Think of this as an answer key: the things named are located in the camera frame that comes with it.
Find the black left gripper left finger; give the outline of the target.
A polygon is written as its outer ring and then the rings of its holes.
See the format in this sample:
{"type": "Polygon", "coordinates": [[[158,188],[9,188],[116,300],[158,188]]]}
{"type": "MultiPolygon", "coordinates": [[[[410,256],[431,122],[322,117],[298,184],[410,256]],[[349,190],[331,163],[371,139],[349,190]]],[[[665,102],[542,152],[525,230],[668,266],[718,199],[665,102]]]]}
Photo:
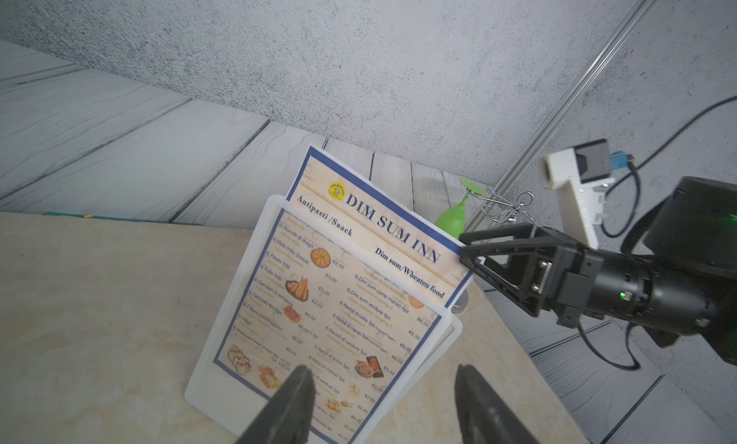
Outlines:
{"type": "Polygon", "coordinates": [[[316,388],[312,371],[298,366],[268,401],[237,444],[303,444],[310,434],[316,388]]]}

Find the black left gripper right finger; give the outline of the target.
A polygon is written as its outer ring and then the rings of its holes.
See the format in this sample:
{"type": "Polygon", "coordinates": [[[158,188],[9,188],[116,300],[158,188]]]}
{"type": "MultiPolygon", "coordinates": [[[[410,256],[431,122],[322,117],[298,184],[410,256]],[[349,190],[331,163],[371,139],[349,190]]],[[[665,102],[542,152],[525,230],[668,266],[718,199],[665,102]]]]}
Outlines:
{"type": "Polygon", "coordinates": [[[537,443],[473,365],[458,366],[454,394],[464,444],[537,443]]]}

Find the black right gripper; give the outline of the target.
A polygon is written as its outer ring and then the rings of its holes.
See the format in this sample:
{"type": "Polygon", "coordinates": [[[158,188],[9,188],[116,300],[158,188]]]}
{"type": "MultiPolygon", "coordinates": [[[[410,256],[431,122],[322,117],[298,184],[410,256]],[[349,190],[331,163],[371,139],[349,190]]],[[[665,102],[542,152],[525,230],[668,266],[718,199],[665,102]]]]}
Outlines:
{"type": "Polygon", "coordinates": [[[464,233],[460,240],[461,263],[527,315],[551,311],[566,328],[579,325],[605,261],[532,223],[464,233]]]}

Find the Dim Sum Inn blue-bordered menu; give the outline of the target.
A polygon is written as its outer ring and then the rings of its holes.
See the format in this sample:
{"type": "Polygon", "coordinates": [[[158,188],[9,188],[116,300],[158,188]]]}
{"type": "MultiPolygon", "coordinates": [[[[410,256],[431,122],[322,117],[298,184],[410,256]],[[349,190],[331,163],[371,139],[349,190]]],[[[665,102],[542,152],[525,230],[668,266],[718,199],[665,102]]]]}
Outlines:
{"type": "Polygon", "coordinates": [[[309,368],[312,441],[354,443],[449,327],[460,246],[316,147],[264,214],[210,361],[261,399],[309,368]]]}

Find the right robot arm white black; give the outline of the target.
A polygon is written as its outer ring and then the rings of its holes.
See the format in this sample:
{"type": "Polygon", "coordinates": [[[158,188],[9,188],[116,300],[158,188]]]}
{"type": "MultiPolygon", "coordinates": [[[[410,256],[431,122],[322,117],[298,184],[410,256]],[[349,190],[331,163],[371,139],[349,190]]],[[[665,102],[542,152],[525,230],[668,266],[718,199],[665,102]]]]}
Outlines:
{"type": "Polygon", "coordinates": [[[461,263],[527,315],[558,325],[606,316],[643,327],[659,347],[702,336],[736,361],[736,187],[684,177],[627,234],[595,250],[529,223],[464,233],[461,263]]]}

